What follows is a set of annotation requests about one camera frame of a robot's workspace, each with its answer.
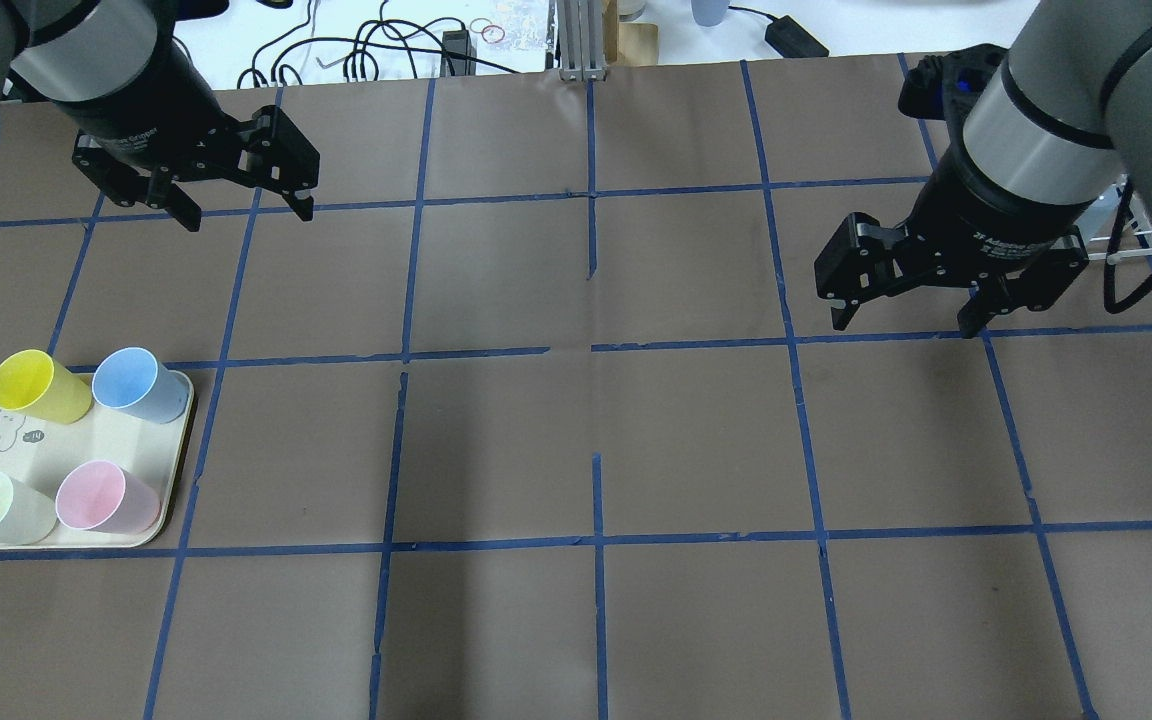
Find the white floor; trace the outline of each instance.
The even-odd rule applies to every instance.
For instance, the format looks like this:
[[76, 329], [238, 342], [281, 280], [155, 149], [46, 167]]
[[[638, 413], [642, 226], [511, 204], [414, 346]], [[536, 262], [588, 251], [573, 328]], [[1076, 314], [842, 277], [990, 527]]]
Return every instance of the white floor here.
[[[179, 24], [175, 35], [189, 47], [212, 88], [234, 88], [238, 74], [250, 67], [253, 51], [303, 22], [311, 1], [296, 0], [289, 10], [273, 10], [255, 0], [230, 0], [229, 10], [220, 17], [189, 20]], [[791, 15], [833, 55], [865, 55], [958, 50], [978, 41], [1010, 45], [1038, 0], [748, 0], [744, 5]], [[257, 67], [268, 76], [280, 51], [303, 38], [353, 37], [359, 23], [376, 18], [378, 8], [378, 0], [319, 0], [312, 33], [310, 26], [303, 28], [265, 50]], [[494, 24], [499, 31], [490, 29], [475, 36], [479, 56], [533, 73], [544, 68], [548, 8], [550, 0], [393, 0], [385, 17], [426, 23], [452, 15], [470, 23], [475, 31]], [[665, 65], [776, 58], [763, 40], [767, 20], [750, 13], [728, 12], [718, 26], [703, 28], [691, 18], [689, 1], [647, 0], [639, 22], [660, 26], [660, 61]], [[442, 23], [434, 30], [453, 28], [454, 23]], [[430, 40], [414, 45], [434, 46]], [[340, 82], [339, 65], [321, 65], [332, 63], [348, 50], [348, 41], [316, 41], [294, 50], [287, 60], [306, 83]], [[381, 78], [411, 77], [403, 51], [380, 50], [376, 55]], [[416, 68], [422, 77], [433, 76], [438, 56], [417, 56]], [[486, 67], [477, 71], [498, 73]], [[244, 88], [250, 86], [250, 81], [244, 82]]]

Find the robotic arm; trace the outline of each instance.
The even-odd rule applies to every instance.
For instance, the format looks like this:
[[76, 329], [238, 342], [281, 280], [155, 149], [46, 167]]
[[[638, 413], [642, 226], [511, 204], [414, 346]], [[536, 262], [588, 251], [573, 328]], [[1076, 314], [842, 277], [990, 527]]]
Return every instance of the robotic arm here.
[[1087, 266], [1074, 220], [1123, 168], [1152, 211], [1152, 0], [1043, 0], [1010, 53], [923, 60], [900, 108], [952, 143], [904, 222], [851, 213], [818, 256], [833, 327], [919, 286], [975, 289], [965, 338], [1046, 310]]
[[162, 209], [190, 232], [202, 210], [175, 183], [228, 179], [314, 217], [319, 151], [270, 105], [240, 122], [172, 41], [174, 0], [0, 0], [8, 69], [74, 119], [73, 162], [111, 200]]

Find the grid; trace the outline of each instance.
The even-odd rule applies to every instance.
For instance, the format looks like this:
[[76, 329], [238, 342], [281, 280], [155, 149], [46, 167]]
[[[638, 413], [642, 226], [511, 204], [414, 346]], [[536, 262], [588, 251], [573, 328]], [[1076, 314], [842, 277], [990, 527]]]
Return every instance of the grid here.
[[[905, 59], [900, 56], [900, 67], [905, 69]], [[736, 183], [717, 185], [682, 185], [682, 187], [658, 187], [658, 188], [620, 188], [620, 190], [599, 190], [596, 187], [596, 136], [594, 136], [594, 111], [598, 88], [594, 83], [586, 86], [585, 108], [588, 128], [588, 176], [589, 187], [582, 192], [561, 194], [538, 194], [538, 195], [505, 195], [505, 196], [475, 196], [453, 197], [453, 199], [430, 199], [425, 196], [426, 169], [429, 168], [429, 147], [431, 135], [431, 119], [433, 119], [435, 106], [435, 89], [438, 81], [429, 83], [429, 91], [425, 96], [424, 118], [422, 118], [420, 129], [420, 162], [419, 176], [417, 176], [416, 194], [410, 200], [370, 200], [370, 202], [340, 202], [340, 204], [326, 204], [319, 207], [320, 213], [333, 213], [342, 210], [367, 210], [367, 209], [410, 209], [412, 211], [412, 232], [410, 256], [408, 256], [408, 272], [406, 278], [406, 300], [402, 318], [402, 346], [399, 353], [374, 354], [364, 356], [287, 356], [287, 357], [248, 357], [240, 359], [230, 355], [230, 342], [234, 334], [234, 324], [238, 312], [243, 291], [243, 279], [247, 273], [248, 252], [251, 250], [252, 236], [257, 222], [266, 215], [279, 215], [289, 213], [288, 209], [263, 209], [262, 191], [253, 194], [251, 206], [248, 210], [210, 210], [205, 211], [209, 218], [215, 217], [244, 217], [247, 227], [243, 233], [238, 260], [232, 283], [228, 314], [223, 325], [223, 340], [221, 340], [220, 353], [215, 359], [179, 361], [168, 363], [169, 367], [177, 370], [214, 370], [215, 381], [212, 384], [211, 402], [205, 418], [202, 418], [200, 448], [198, 448], [196, 467], [192, 470], [192, 484], [189, 487], [188, 500], [184, 506], [183, 526], [180, 530], [179, 544], [172, 548], [132, 548], [132, 550], [92, 550], [92, 551], [0, 551], [0, 562], [14, 560], [77, 560], [77, 559], [132, 559], [132, 558], [160, 558], [173, 561], [172, 577], [162, 611], [161, 626], [157, 635], [156, 659], [150, 676], [150, 685], [145, 698], [145, 710], [143, 715], [147, 719], [156, 713], [157, 689], [162, 670], [162, 662], [166, 653], [169, 652], [169, 635], [173, 624], [173, 614], [179, 590], [182, 588], [182, 575], [189, 559], [200, 558], [237, 558], [237, 556], [294, 556], [294, 555], [335, 555], [335, 553], [367, 553], [367, 555], [379, 556], [379, 583], [378, 596], [376, 597], [376, 629], [374, 644], [372, 644], [371, 674], [369, 683], [370, 717], [378, 717], [380, 680], [384, 672], [381, 642], [385, 629], [387, 629], [387, 612], [389, 600], [389, 576], [391, 564], [394, 553], [422, 553], [422, 552], [468, 552], [468, 551], [494, 551], [494, 550], [522, 550], [522, 548], [545, 548], [545, 547], [571, 547], [589, 546], [594, 552], [594, 599], [596, 599], [596, 669], [598, 670], [598, 697], [596, 706], [600, 719], [611, 717], [609, 711], [609, 688], [608, 688], [608, 635], [607, 635], [607, 592], [605, 592], [605, 551], [614, 546], [639, 546], [639, 544], [699, 544], [699, 543], [813, 543], [818, 548], [818, 564], [820, 583], [823, 583], [823, 607], [824, 623], [828, 630], [828, 644], [832, 655], [833, 677], [838, 689], [838, 707], [846, 719], [852, 717], [849, 684], [846, 674], [846, 644], [840, 632], [840, 619], [835, 606], [835, 583], [829, 556], [829, 541], [838, 539], [890, 539], [890, 538], [934, 538], [934, 537], [983, 537], [983, 536], [1033, 536], [1039, 553], [1043, 558], [1043, 570], [1046, 574], [1048, 591], [1053, 609], [1055, 609], [1061, 639], [1064, 643], [1064, 652], [1068, 655], [1070, 673], [1073, 674], [1076, 692], [1078, 692], [1079, 704], [1087, 717], [1097, 717], [1092, 694], [1087, 690], [1087, 682], [1084, 680], [1083, 666], [1076, 646], [1074, 631], [1070, 627], [1068, 611], [1066, 611], [1064, 598], [1061, 593], [1060, 578], [1056, 574], [1055, 561], [1048, 547], [1048, 537], [1063, 533], [1102, 533], [1102, 532], [1128, 532], [1128, 530], [1152, 530], [1152, 520], [1113, 520], [1113, 521], [1064, 521], [1064, 523], [1047, 523], [1043, 520], [1038, 502], [1033, 497], [1033, 486], [1030, 483], [1025, 453], [1020, 441], [1018, 427], [1011, 415], [1011, 402], [1005, 373], [998, 363], [998, 356], [993, 340], [995, 338], [1053, 338], [1070, 336], [1070, 334], [1119, 334], [1119, 333], [1152, 333], [1152, 324], [1135, 325], [1104, 325], [1102, 327], [1084, 328], [1024, 328], [1024, 329], [992, 329], [982, 333], [979, 343], [986, 355], [993, 386], [995, 386], [998, 409], [1002, 418], [1007, 437], [1011, 444], [1011, 455], [1014, 455], [1016, 469], [1020, 471], [1021, 492], [1029, 510], [1028, 523], [995, 524], [995, 525], [952, 525], [952, 526], [902, 526], [902, 528], [849, 528], [831, 529], [827, 524], [827, 509], [823, 506], [820, 488], [814, 465], [814, 446], [812, 439], [812, 423], [808, 415], [808, 401], [804, 393], [804, 379], [801, 373], [799, 348], [811, 344], [831, 343], [887, 343], [887, 342], [925, 342], [937, 340], [952, 340], [958, 338], [955, 332], [893, 332], [893, 333], [855, 333], [855, 334], [797, 334], [795, 332], [791, 314], [790, 301], [786, 295], [785, 262], [781, 255], [780, 233], [776, 227], [776, 209], [773, 204], [773, 191], [786, 190], [786, 188], [809, 188], [809, 187], [839, 187], [839, 185], [867, 185], [867, 184], [916, 184], [925, 182], [927, 176], [909, 177], [877, 177], [877, 179], [819, 179], [819, 181], [771, 181], [768, 170], [767, 151], [764, 146], [764, 135], [759, 119], [758, 101], [755, 99], [755, 85], [750, 79], [748, 65], [741, 63], [741, 77], [744, 81], [744, 92], [748, 100], [749, 122], [753, 128], [756, 154], [758, 156], [759, 182]], [[276, 103], [283, 100], [283, 92], [279, 90]], [[932, 146], [927, 127], [919, 120], [919, 129], [923, 137], [924, 149], [927, 151], [929, 162], [934, 167], [937, 152]], [[419, 281], [420, 259], [420, 220], [425, 214], [425, 209], [445, 205], [477, 205], [497, 204], [498, 202], [547, 202], [547, 200], [570, 200], [584, 197], [588, 204], [588, 258], [589, 276], [593, 278], [599, 268], [599, 241], [598, 241], [598, 202], [604, 197], [628, 197], [650, 195], [691, 195], [691, 194], [726, 194], [726, 192], [760, 192], [765, 211], [765, 222], [767, 222], [768, 237], [771, 240], [770, 252], [772, 266], [776, 278], [776, 298], [780, 306], [783, 334], [775, 338], [723, 338], [723, 340], [687, 340], [687, 341], [650, 341], [650, 342], [621, 342], [621, 343], [593, 343], [589, 350], [593, 354], [617, 354], [617, 353], [652, 353], [670, 350], [695, 350], [695, 348], [736, 348], [736, 347], [785, 347], [787, 354], [788, 374], [791, 378], [791, 396], [795, 402], [797, 416], [797, 427], [799, 427], [799, 442], [803, 447], [803, 455], [806, 467], [808, 492], [810, 498], [810, 515], [812, 515], [812, 528], [795, 530], [772, 530], [772, 532], [714, 532], [714, 533], [639, 533], [639, 535], [608, 535], [604, 532], [602, 516], [602, 455], [594, 452], [590, 461], [591, 492], [593, 492], [593, 530], [589, 536], [559, 536], [559, 537], [529, 537], [529, 538], [499, 538], [499, 539], [473, 539], [473, 541], [394, 541], [394, 523], [396, 523], [396, 509], [399, 501], [399, 467], [401, 467], [404, 415], [407, 411], [408, 396], [408, 373], [399, 374], [396, 392], [396, 409], [394, 409], [393, 420], [393, 446], [391, 452], [391, 470], [387, 505], [384, 514], [384, 535], [381, 541], [364, 543], [321, 543], [321, 544], [287, 544], [287, 546], [234, 546], [234, 547], [195, 547], [189, 543], [194, 524], [194, 515], [197, 505], [198, 491], [200, 491], [200, 478], [204, 477], [207, 450], [211, 444], [212, 429], [214, 429], [218, 407], [223, 402], [223, 381], [227, 370], [235, 367], [253, 366], [280, 366], [280, 365], [312, 365], [312, 364], [365, 364], [365, 363], [401, 363], [410, 365], [423, 361], [447, 361], [447, 359], [470, 359], [470, 357], [508, 357], [544, 355], [552, 348], [544, 346], [536, 347], [499, 347], [499, 348], [475, 348], [473, 350], [447, 350], [447, 351], [414, 351], [412, 350], [412, 313], [416, 302], [416, 286]], [[5, 220], [0, 222], [0, 228], [9, 227], [44, 227], [54, 223], [83, 223], [84, 233], [77, 260], [73, 265], [73, 273], [69, 278], [65, 300], [61, 302], [56, 316], [54, 331], [51, 333], [47, 350], [54, 353], [65, 326], [65, 319], [69, 313], [69, 305], [73, 302], [74, 293], [78, 286], [83, 270], [84, 259], [88, 257], [88, 249], [91, 247], [92, 234], [99, 223], [128, 223], [128, 222], [162, 222], [160, 214], [138, 215], [105, 215], [103, 217], [103, 197], [97, 199], [90, 217], [83, 218], [52, 218], [40, 220]], [[92, 372], [93, 366], [73, 366], [76, 372]]]

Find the tray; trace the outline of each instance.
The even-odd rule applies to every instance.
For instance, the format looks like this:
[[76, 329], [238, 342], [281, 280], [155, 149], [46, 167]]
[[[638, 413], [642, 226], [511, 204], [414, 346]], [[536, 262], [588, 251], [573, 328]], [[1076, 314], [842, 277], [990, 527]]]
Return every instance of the tray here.
[[[188, 386], [189, 400], [185, 411], [168, 424], [132, 418], [99, 402], [93, 402], [82, 419], [69, 425], [0, 409], [0, 470], [13, 478], [54, 498], [70, 470], [88, 460], [108, 460], [145, 480], [161, 500], [154, 523], [136, 535], [74, 530], [58, 522], [40, 541], [24, 546], [0, 543], [0, 550], [136, 547], [159, 535], [168, 516], [185, 430], [194, 415], [194, 384], [184, 373], [173, 374]], [[79, 377], [91, 382], [91, 374]]]

